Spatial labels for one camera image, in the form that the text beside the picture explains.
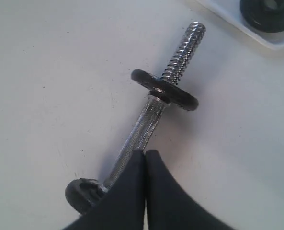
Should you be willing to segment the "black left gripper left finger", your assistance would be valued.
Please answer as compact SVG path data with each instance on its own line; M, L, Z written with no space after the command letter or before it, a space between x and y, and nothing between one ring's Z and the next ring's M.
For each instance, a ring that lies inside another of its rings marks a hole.
M97 205L68 230L141 230L145 211L145 155L133 151L125 169Z

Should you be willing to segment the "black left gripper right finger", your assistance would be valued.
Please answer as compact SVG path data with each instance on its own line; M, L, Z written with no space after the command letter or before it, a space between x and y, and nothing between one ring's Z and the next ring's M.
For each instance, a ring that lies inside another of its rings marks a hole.
M157 150L146 157L147 215L150 230L231 230L195 202L177 183Z

